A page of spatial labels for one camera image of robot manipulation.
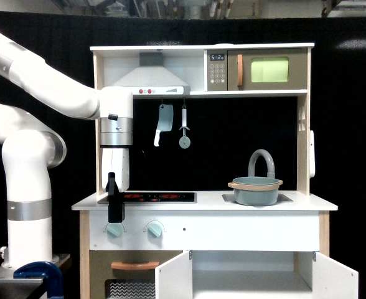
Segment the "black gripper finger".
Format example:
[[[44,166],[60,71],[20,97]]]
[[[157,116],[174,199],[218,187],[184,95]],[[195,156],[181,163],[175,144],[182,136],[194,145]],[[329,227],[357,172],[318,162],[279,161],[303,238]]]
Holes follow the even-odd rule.
[[[122,223],[124,221],[124,202],[122,193],[116,184],[114,172],[108,173],[106,192],[108,193],[108,222]]]

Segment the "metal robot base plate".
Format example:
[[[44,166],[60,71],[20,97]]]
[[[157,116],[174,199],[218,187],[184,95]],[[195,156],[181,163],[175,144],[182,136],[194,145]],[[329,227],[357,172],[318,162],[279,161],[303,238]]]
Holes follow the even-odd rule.
[[[55,264],[62,273],[65,273],[72,264],[70,254],[53,254],[51,262]],[[8,261],[0,265],[0,282],[7,282],[13,279],[13,273],[16,268],[11,267]]]

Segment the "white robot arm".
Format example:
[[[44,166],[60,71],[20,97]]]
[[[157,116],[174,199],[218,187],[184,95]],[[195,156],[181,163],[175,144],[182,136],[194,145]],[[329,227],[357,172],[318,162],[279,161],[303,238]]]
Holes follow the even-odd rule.
[[[0,76],[65,116],[99,120],[103,189],[110,194],[128,189],[133,142],[130,89],[87,87],[1,33]],[[6,175],[8,264],[19,268],[49,262],[53,258],[49,169],[63,162],[66,144],[29,112],[0,104],[0,145]]]

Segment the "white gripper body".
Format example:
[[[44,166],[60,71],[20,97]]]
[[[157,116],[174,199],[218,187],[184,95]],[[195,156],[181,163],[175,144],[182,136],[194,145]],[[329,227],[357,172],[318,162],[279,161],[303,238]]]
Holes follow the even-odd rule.
[[[101,159],[102,188],[106,191],[108,174],[115,174],[115,183],[120,192],[129,188],[129,149],[103,148]]]

